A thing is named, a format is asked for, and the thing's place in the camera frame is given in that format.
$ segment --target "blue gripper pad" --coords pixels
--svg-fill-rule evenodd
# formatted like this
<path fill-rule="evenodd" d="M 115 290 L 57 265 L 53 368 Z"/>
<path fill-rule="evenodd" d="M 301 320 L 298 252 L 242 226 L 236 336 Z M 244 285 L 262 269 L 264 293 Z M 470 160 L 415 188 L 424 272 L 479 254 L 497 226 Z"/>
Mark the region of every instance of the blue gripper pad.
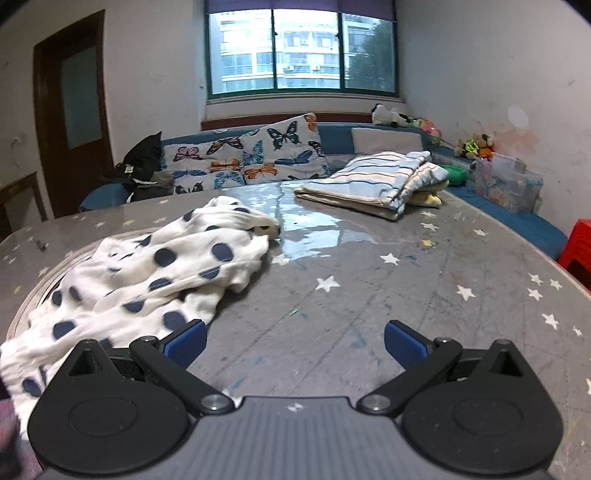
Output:
<path fill-rule="evenodd" d="M 207 327 L 201 320 L 192 320 L 183 327 L 182 332 L 164 343 L 162 353 L 181 367 L 187 368 L 201 355 L 206 345 Z"/>
<path fill-rule="evenodd" d="M 384 345 L 387 352 L 402 365 L 405 370 L 425 359 L 427 346 L 413 338 L 400 327 L 387 323 L 384 330 Z"/>

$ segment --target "wooden door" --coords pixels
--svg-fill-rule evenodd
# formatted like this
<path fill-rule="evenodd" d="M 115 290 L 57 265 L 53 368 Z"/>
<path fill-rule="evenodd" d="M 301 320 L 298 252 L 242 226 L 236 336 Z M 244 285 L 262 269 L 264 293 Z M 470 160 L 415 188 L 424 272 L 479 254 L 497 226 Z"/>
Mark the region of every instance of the wooden door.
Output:
<path fill-rule="evenodd" d="M 51 207 L 78 211 L 114 170 L 103 88 L 105 12 L 86 17 L 37 44 L 33 58 L 35 121 Z"/>

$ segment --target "red plastic stool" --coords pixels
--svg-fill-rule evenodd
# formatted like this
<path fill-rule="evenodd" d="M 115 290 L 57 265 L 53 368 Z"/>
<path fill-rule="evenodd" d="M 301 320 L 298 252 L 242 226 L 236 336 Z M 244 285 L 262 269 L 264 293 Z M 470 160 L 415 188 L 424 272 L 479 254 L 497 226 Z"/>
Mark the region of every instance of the red plastic stool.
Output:
<path fill-rule="evenodd" d="M 558 263 L 591 291 L 591 219 L 580 219 Z"/>

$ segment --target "white cloth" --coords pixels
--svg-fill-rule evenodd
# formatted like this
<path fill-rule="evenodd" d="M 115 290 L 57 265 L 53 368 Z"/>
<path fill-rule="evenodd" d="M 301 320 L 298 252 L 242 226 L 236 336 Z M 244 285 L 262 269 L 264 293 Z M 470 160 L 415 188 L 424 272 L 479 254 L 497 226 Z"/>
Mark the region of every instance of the white cloth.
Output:
<path fill-rule="evenodd" d="M 86 338 L 127 347 L 193 319 L 209 323 L 224 290 L 241 291 L 261 267 L 278 223 L 220 196 L 151 235 L 104 239 L 76 265 L 30 328 L 1 347 L 0 375 L 26 436 L 28 418 L 72 348 Z"/>

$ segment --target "striped cloth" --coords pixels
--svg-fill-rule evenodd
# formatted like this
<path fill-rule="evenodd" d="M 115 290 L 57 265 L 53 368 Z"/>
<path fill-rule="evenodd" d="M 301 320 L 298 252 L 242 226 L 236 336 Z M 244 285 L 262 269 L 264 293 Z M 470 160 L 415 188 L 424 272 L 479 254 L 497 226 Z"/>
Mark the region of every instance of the striped cloth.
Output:
<path fill-rule="evenodd" d="M 295 195 L 396 220 L 413 192 L 437 192 L 447 187 L 447 170 L 430 159 L 427 151 L 356 157 L 330 177 L 297 187 Z"/>

